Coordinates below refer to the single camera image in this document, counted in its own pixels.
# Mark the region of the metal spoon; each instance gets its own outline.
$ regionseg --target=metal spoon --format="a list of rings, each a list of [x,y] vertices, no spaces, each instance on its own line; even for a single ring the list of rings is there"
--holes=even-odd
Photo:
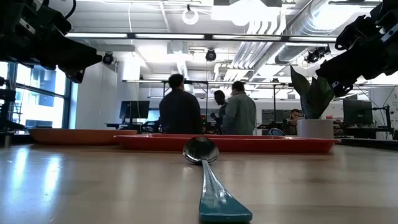
[[[209,163],[218,158],[216,144],[198,136],[190,139],[182,152],[184,158],[203,166],[203,189],[199,204],[199,217],[203,222],[249,222],[253,214],[239,203],[211,171]]]

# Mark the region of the potted plant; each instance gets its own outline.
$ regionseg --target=potted plant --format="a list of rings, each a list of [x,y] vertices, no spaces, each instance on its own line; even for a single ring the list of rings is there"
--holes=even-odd
[[[305,138],[333,138],[333,121],[320,119],[335,97],[326,78],[312,77],[311,83],[290,66],[292,84],[300,95],[304,119],[297,121],[297,132]]]

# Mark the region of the hair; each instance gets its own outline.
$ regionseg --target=hair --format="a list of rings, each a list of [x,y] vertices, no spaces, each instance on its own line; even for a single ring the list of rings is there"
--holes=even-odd
[[[217,90],[217,91],[215,91],[214,92],[214,96],[222,96],[223,98],[225,98],[225,94],[224,94],[224,92],[223,91],[221,91],[221,90]]]
[[[178,88],[184,82],[184,76],[181,74],[174,74],[169,78],[169,85],[171,89]]]
[[[299,113],[300,111],[299,111],[298,109],[292,109],[292,110],[290,111],[291,114],[294,113],[294,112]]]
[[[244,91],[244,82],[236,81],[232,84],[232,90]]]

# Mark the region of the table surface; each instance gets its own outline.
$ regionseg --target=table surface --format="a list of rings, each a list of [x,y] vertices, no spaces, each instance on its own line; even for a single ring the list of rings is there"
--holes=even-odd
[[[212,164],[251,223],[397,223],[398,153],[222,154]],[[0,223],[198,223],[200,166],[116,147],[0,149]]]

